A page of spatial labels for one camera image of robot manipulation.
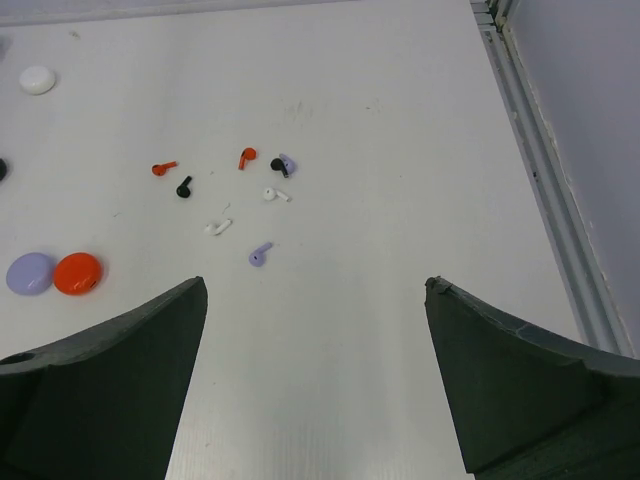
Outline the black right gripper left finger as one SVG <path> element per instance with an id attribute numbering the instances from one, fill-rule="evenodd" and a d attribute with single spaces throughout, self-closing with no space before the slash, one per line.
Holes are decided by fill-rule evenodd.
<path id="1" fill-rule="evenodd" d="M 2 478 L 164 478 L 206 315 L 194 277 L 2 359 Z"/>

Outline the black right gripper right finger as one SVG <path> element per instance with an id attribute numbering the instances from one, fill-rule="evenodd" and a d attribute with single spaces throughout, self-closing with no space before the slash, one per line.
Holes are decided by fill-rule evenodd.
<path id="1" fill-rule="evenodd" d="M 636 479 L 639 362 L 503 312 L 441 277 L 425 310 L 477 479 Z"/>

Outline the orange earbud charging case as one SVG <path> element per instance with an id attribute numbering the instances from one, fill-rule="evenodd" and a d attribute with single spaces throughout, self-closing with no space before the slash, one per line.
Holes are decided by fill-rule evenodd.
<path id="1" fill-rule="evenodd" d="M 91 292 L 102 276 L 103 267 L 97 257 L 87 252 L 75 252 L 56 265 L 53 283 L 65 295 L 80 296 Z"/>

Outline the purple earbud charging case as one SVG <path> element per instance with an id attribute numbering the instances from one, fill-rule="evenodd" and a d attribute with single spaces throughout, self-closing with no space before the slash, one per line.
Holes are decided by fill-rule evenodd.
<path id="1" fill-rule="evenodd" d="M 7 286 L 18 295 L 39 295 L 51 286 L 55 265 L 54 259 L 44 253 L 22 255 L 7 270 Z"/>

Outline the orange earbud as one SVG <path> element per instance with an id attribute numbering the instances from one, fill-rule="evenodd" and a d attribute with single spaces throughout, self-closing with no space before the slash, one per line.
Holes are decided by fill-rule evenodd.
<path id="1" fill-rule="evenodd" d="M 240 155 L 238 169 L 243 171 L 247 163 L 255 160 L 257 156 L 258 156 L 257 151 L 254 148 L 252 147 L 245 148 Z"/>
<path id="2" fill-rule="evenodd" d="M 151 172 L 154 176 L 157 177 L 162 177 L 164 176 L 169 170 L 176 168 L 179 165 L 178 162 L 176 161 L 172 161 L 172 162 L 167 162 L 167 163 L 162 163 L 162 164 L 154 164 L 151 167 Z"/>

